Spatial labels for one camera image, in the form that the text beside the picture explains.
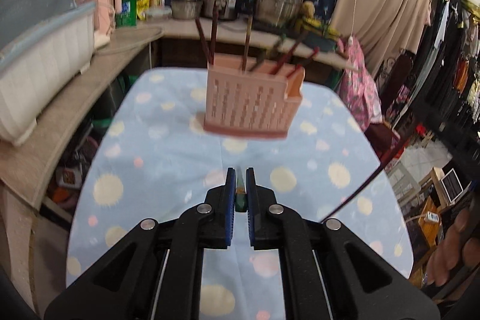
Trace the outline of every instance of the wooden shelf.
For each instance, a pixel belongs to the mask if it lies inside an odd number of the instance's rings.
[[[115,51],[147,40],[158,27],[118,29],[105,49]],[[90,108],[147,43],[112,55],[95,55],[90,68],[73,78],[37,118],[37,127],[18,148],[0,142],[0,178],[28,205],[40,209],[45,190],[67,143]]]

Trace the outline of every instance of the chopstick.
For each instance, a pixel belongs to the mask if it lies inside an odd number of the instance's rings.
[[[213,59],[210,56],[210,51],[208,51],[207,40],[205,39],[205,34],[203,34],[203,29],[200,24],[200,19],[198,17],[195,18],[195,24],[197,25],[198,34],[200,36],[200,43],[202,44],[203,54],[207,59],[207,63],[213,64]]]
[[[320,52],[320,48],[319,47],[315,47],[314,51],[311,53],[310,56],[308,56],[305,60],[302,60],[301,62],[298,62],[297,65],[295,66],[295,69],[292,70],[287,76],[286,78],[289,79],[290,77],[292,77],[293,74],[295,74],[300,68],[302,67],[305,67],[307,64],[309,64],[315,57],[315,55],[317,53]]]
[[[212,56],[212,64],[215,61],[215,42],[217,41],[218,26],[218,3],[215,2],[212,12],[212,33],[210,35],[210,56]]]
[[[247,56],[248,56],[248,47],[250,46],[250,35],[251,35],[251,25],[254,21],[253,16],[248,17],[248,24],[247,24],[247,36],[245,38],[245,49],[243,51],[243,57],[241,61],[241,70],[245,71],[247,68]]]
[[[285,38],[286,38],[286,35],[285,34],[282,34],[278,40],[275,42],[275,44],[273,45],[273,47],[271,48],[268,48],[267,50],[263,50],[260,52],[260,55],[258,55],[257,57],[257,62],[252,65],[250,67],[250,69],[248,70],[248,72],[253,72],[255,71],[258,67],[260,67],[260,65],[262,65],[262,63],[265,61],[265,59],[269,58],[270,55],[275,55],[275,53],[277,53],[280,45],[283,44],[283,41],[285,41]]]
[[[300,34],[300,36],[298,36],[297,40],[295,41],[294,45],[292,45],[292,47],[289,49],[289,51],[285,53],[282,57],[280,57],[280,60],[277,62],[277,65],[274,67],[272,71],[270,71],[270,75],[278,74],[280,69],[288,60],[290,60],[295,49],[301,44],[301,42],[306,38],[307,35],[308,35],[308,31],[303,31]]]

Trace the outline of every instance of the plastic container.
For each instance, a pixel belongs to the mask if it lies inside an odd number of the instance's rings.
[[[95,3],[0,0],[0,139],[15,146],[77,73],[90,66]]]
[[[287,137],[302,102],[305,69],[287,79],[295,68],[292,64],[285,64],[277,75],[269,75],[276,62],[266,60],[254,72],[243,72],[241,60],[240,56],[217,53],[214,65],[209,64],[203,128],[236,137]],[[247,70],[255,61],[247,59]]]

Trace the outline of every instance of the dish rack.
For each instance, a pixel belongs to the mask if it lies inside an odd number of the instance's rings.
[[[302,102],[305,69],[285,64],[276,75],[276,62],[265,60],[254,72],[240,70],[242,58],[215,54],[208,65],[205,131],[236,137],[281,139]],[[255,64],[247,59],[247,70]]]

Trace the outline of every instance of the table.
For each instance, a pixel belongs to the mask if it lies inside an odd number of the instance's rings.
[[[212,19],[200,18],[200,24],[202,26],[205,38],[210,40],[210,34],[212,31]],[[198,30],[195,25],[195,21],[168,19],[164,21],[146,21],[139,24],[142,26],[159,26],[164,31],[165,38],[178,38],[178,39],[193,39],[199,40]],[[247,32],[247,22],[245,16],[240,16],[235,21],[223,21],[218,24],[217,29],[217,43],[239,44],[244,45],[245,34]],[[271,48],[278,40],[278,36],[272,33],[264,31],[257,31],[253,29],[251,31],[250,46],[256,48],[268,49]],[[285,39],[284,43],[278,49],[280,52],[286,53],[293,45],[294,40]],[[305,44],[300,44],[294,51],[294,56],[307,58],[311,54],[311,48]],[[356,71],[357,67],[349,63],[335,52],[319,52],[313,58],[320,63],[331,65],[336,69],[351,69]]]
[[[164,222],[205,199],[228,167],[255,169],[260,186],[304,218],[320,220],[357,189],[379,162],[340,99],[304,83],[302,106],[285,140],[205,133],[204,70],[156,68],[130,90],[102,141],[73,220],[67,285],[144,218]],[[408,277],[409,235],[382,173],[338,216]],[[278,253],[253,251],[247,216],[235,214],[232,246],[206,250],[201,319],[285,317]]]

